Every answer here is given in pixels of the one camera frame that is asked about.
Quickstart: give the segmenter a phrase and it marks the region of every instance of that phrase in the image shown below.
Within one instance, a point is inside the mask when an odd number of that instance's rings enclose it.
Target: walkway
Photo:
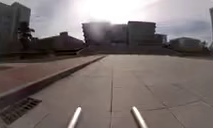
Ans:
[[[42,103],[12,128],[137,128],[136,106],[149,128],[213,128],[213,61],[111,55],[33,95]]]

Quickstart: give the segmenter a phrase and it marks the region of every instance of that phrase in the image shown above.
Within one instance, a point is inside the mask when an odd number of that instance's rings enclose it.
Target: tree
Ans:
[[[32,40],[31,32],[35,32],[34,29],[29,27],[28,22],[20,22],[18,28],[18,38],[22,44],[22,52],[29,49],[29,42]]]

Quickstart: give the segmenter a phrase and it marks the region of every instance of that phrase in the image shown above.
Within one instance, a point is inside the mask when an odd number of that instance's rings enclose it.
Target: white rod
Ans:
[[[143,117],[135,106],[132,107],[132,114],[140,128],[148,128],[146,122],[144,121]]]
[[[77,122],[78,122],[78,119],[79,119],[79,116],[80,116],[80,113],[82,111],[82,108],[81,107],[78,107],[73,115],[73,118],[71,119],[70,123],[69,123],[69,126],[67,128],[75,128]]]

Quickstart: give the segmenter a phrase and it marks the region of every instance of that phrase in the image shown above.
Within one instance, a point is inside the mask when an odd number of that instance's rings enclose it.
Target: storm drain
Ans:
[[[6,124],[11,124],[18,118],[23,116],[29,110],[37,106],[41,100],[33,98],[25,98],[21,101],[16,102],[13,105],[9,105],[3,109],[0,109],[0,117]]]

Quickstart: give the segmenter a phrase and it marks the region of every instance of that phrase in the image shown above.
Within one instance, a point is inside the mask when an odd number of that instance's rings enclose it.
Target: sun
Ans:
[[[126,23],[138,11],[157,0],[84,0],[80,7],[82,13],[91,20]]]

